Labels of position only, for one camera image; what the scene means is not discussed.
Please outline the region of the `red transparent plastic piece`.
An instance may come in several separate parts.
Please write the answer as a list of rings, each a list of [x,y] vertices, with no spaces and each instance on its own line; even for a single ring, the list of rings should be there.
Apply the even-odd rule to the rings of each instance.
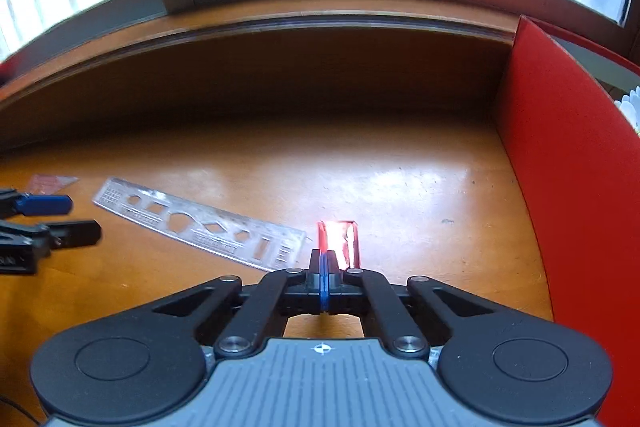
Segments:
[[[319,249],[334,251],[341,270],[360,268],[358,225],[355,221],[319,221]]]

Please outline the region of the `pink transparent plastic bag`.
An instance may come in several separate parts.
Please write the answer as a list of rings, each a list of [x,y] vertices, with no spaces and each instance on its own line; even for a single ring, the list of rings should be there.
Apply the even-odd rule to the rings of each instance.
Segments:
[[[77,176],[57,176],[56,174],[34,174],[25,191],[35,195],[53,195],[78,181]]]

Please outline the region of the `red cardboard shoe box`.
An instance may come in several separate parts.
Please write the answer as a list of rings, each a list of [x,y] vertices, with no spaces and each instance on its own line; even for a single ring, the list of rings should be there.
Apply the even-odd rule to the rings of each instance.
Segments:
[[[518,21],[498,128],[532,220],[556,321],[613,363],[608,426],[639,422],[639,137],[559,44],[584,38]]]

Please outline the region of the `silver metal io shield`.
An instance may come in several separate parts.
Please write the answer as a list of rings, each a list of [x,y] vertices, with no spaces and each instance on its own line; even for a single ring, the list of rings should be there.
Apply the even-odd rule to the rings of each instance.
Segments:
[[[295,267],[306,243],[303,231],[118,178],[107,179],[93,202],[143,228],[262,271]]]

